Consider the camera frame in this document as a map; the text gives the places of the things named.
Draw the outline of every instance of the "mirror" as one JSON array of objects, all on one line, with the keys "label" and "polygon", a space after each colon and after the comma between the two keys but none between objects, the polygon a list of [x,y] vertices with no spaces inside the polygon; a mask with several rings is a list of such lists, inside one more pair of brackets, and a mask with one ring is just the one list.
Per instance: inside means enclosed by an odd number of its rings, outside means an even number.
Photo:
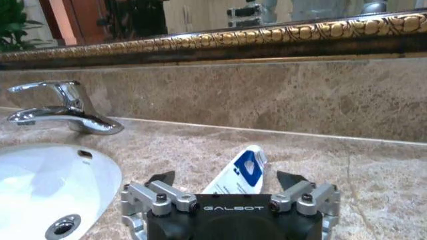
[{"label": "mirror", "polygon": [[424,7],[427,0],[0,0],[0,52]]}]

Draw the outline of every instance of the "sink drain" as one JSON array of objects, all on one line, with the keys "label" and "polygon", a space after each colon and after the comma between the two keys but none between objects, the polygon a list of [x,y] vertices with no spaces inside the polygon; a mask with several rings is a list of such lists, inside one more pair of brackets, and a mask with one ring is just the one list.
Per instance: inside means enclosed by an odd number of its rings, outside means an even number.
[{"label": "sink drain", "polygon": [[59,240],[68,237],[79,228],[81,217],[77,214],[64,216],[59,219],[45,231],[47,240]]}]

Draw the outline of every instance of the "metal bracket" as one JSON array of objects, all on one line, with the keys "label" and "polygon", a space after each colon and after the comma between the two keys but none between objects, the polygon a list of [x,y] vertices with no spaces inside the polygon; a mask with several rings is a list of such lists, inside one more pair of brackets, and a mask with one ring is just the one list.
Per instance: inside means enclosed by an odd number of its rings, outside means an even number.
[{"label": "metal bracket", "polygon": [[180,212],[192,213],[195,210],[198,210],[198,198],[192,193],[184,193],[179,191],[161,181],[153,181],[148,188],[156,193],[165,194]]},{"label": "metal bracket", "polygon": [[323,214],[322,239],[330,240],[332,228],[340,220],[342,192],[336,186],[326,183],[318,188],[308,181],[300,181],[283,193],[271,196],[271,204],[275,212],[288,212],[296,202],[296,210],[300,214],[312,216],[318,212]]},{"label": "metal bracket", "polygon": [[121,191],[121,222],[129,227],[133,240],[148,240],[147,213],[165,216],[172,211],[172,203],[181,212],[192,213],[199,209],[196,195],[183,193],[161,181],[148,187],[131,183]]},{"label": "metal bracket", "polygon": [[303,194],[311,193],[314,190],[312,184],[308,181],[300,181],[283,193],[271,195],[271,203],[276,206],[276,212],[288,212],[292,204],[298,201]]}]

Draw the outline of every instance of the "faucet spout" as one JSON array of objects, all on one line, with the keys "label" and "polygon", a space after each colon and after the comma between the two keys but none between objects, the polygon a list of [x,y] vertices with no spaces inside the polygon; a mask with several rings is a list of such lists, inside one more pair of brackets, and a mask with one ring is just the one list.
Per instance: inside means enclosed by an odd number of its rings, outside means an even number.
[{"label": "faucet spout", "polygon": [[37,121],[67,121],[72,130],[97,135],[113,135],[124,127],[99,114],[85,114],[63,106],[31,108],[16,112],[7,119],[17,125],[33,125]]}]

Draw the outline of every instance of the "blue logo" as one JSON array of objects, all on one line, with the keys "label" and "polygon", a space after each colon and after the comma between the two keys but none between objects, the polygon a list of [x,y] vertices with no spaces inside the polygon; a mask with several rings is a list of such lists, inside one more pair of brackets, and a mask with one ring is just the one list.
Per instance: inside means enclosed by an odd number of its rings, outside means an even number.
[{"label": "blue logo", "polygon": [[[248,168],[246,166],[247,162],[252,163],[252,166],[254,166],[252,174],[248,172]],[[255,187],[255,185],[259,182],[262,175],[263,175],[262,168],[260,168],[259,163],[256,162],[256,159],[255,159],[255,153],[252,151],[247,151],[242,155],[239,160],[234,163],[234,165],[235,165],[235,169],[234,169],[235,174],[238,176],[242,174],[247,183],[252,187]]]}]

